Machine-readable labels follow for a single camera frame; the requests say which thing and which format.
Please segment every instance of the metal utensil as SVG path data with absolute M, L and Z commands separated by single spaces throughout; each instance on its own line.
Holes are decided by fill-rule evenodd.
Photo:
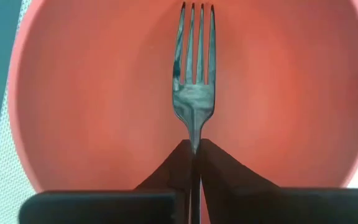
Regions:
M 185 7 L 183 3 L 177 35 L 175 61 L 173 63 L 172 96 L 176 116 L 187 126 L 194 154 L 197 153 L 201 139 L 201 129 L 212 117 L 215 106 L 216 79 L 216 34 L 214 7 L 211 6 L 211 22 L 209 30 L 208 83 L 204 83 L 204 5 L 201 5 L 200 34 L 198 38 L 198 54 L 196 83 L 193 84 L 193 39 L 195 5 L 191 6 L 190 34 L 187 45 L 185 83 L 180 82 L 181 58 L 183 52 L 183 34 L 185 30 Z M 200 175 L 195 166 L 192 167 L 191 223 L 200 223 Z

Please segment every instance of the gray surface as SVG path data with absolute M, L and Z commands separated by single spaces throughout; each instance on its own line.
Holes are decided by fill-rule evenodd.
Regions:
M 24 1 L 21 17 L 29 3 Z M 358 171 L 350 186 L 358 187 Z M 0 224 L 17 223 L 21 203 L 34 193 L 16 155 L 5 95 L 0 118 Z

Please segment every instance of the silver fork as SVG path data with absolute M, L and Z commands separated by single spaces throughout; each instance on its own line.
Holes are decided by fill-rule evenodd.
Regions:
M 180 14 L 175 61 L 173 63 L 172 98 L 176 116 L 187 126 L 193 153 L 196 154 L 201 139 L 201 129 L 212 117 L 215 107 L 216 79 L 216 34 L 215 13 L 211 6 L 211 25 L 209 30 L 208 83 L 204 83 L 204 5 L 201 5 L 200 34 L 198 39 L 196 83 L 193 84 L 193 33 L 195 5 L 191 6 L 190 34 L 186 56 L 185 83 L 180 83 L 181 58 L 183 52 L 183 33 L 185 29 L 185 3 Z M 191 185 L 191 223 L 200 223 L 200 175 L 192 167 Z

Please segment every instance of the fork handle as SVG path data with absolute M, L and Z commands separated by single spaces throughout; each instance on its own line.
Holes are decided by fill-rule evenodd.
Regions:
M 191 168 L 191 194 L 190 194 L 190 223 L 200 224 L 201 176 L 196 168 L 196 159 L 193 159 Z

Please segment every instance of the fork tine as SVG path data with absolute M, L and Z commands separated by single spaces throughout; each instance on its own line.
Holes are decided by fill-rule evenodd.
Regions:
M 216 34 L 215 34 L 215 10 L 211 6 L 211 27 L 209 28 L 209 62 L 208 84 L 215 85 L 216 79 Z
M 190 20 L 190 34 L 187 45 L 187 59 L 186 59 L 186 83 L 193 83 L 193 39 L 194 39 L 194 3 L 191 5 L 191 20 Z
M 198 35 L 196 83 L 204 82 L 204 4 L 201 5 L 200 33 Z
M 181 55 L 183 52 L 183 33 L 185 31 L 185 7 L 186 7 L 186 4 L 183 3 L 183 5 L 181 7 L 179 28 L 178 28 L 178 34 L 177 34 L 177 45 L 176 45 L 176 49 L 175 49 L 175 61 L 173 63 L 173 83 L 175 86 L 180 84 Z

